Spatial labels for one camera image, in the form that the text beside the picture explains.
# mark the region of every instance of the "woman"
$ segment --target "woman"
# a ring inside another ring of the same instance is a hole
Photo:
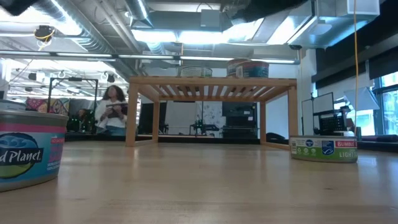
[[[125,136],[127,116],[123,113],[123,108],[126,105],[122,89],[116,85],[109,86],[95,111],[99,129],[106,129],[112,136]]]

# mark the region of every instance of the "white shirt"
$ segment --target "white shirt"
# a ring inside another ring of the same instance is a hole
[[[112,102],[111,100],[101,100],[101,103],[98,105],[98,107],[95,111],[95,120],[98,121],[98,123],[97,123],[98,127],[105,128],[107,125],[118,127],[118,128],[126,127],[126,121],[127,121],[126,115],[123,116],[123,119],[105,118],[104,120],[101,121],[101,116],[106,111],[106,105],[114,105],[114,104],[118,104],[118,103],[127,103],[127,102],[125,102],[125,101],[120,102],[119,100],[116,100],[115,102]]]

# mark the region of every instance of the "wooden table leg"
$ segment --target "wooden table leg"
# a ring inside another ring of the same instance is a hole
[[[136,143],[136,121],[137,121],[137,100],[138,84],[130,83],[129,106],[127,111],[126,146],[133,147]]]
[[[159,138],[159,113],[160,113],[160,102],[154,102],[154,119],[152,125],[152,140],[155,142]]]
[[[264,144],[267,142],[267,128],[266,128],[266,102],[260,102],[260,142]]]
[[[297,118],[297,87],[290,87],[287,96],[289,99],[289,138],[299,135],[299,122]]]

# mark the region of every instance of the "desk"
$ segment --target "desk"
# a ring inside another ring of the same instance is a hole
[[[288,95],[289,136],[298,135],[297,81],[289,78],[202,78],[202,77],[131,77],[127,115],[126,146],[157,143],[161,100],[260,102],[261,144],[289,150],[289,146],[266,140],[266,103]],[[136,142],[138,93],[154,102],[152,140]]]

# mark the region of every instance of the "can label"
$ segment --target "can label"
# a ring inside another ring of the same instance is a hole
[[[357,145],[354,139],[291,138],[291,153],[294,157],[352,161],[357,159]]]
[[[64,142],[65,128],[0,124],[0,183],[58,173]]]

